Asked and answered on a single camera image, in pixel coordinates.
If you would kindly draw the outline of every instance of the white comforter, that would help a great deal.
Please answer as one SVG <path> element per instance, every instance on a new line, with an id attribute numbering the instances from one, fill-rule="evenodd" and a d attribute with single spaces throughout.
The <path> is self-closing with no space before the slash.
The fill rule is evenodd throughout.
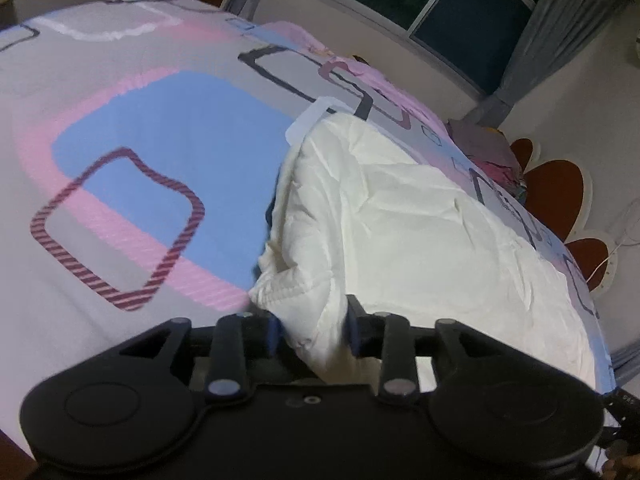
<path id="1" fill-rule="evenodd" d="M 346 294 L 414 326 L 455 318 L 594 386 L 594 360 L 564 276 L 440 170 L 373 126 L 335 114 L 283 164 L 273 227 L 250 291 L 329 381 L 375 382 L 342 341 Z M 418 361 L 420 387 L 435 386 Z"/>

